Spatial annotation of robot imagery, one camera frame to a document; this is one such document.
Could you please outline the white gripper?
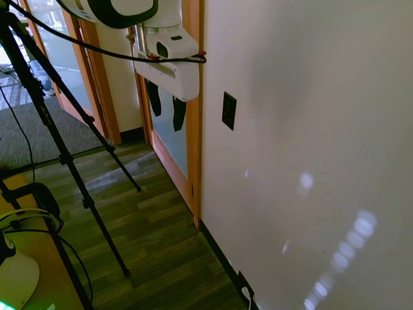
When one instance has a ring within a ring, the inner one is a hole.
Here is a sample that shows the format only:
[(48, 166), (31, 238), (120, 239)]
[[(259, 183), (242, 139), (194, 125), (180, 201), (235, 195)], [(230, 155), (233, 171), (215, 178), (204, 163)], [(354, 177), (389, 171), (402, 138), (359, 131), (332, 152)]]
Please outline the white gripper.
[(136, 72), (146, 79), (146, 89), (155, 117), (161, 115), (161, 87), (174, 95), (174, 131), (182, 129), (186, 115), (186, 102), (199, 95), (199, 64), (174, 61), (165, 63), (143, 62), (144, 58), (134, 61)]

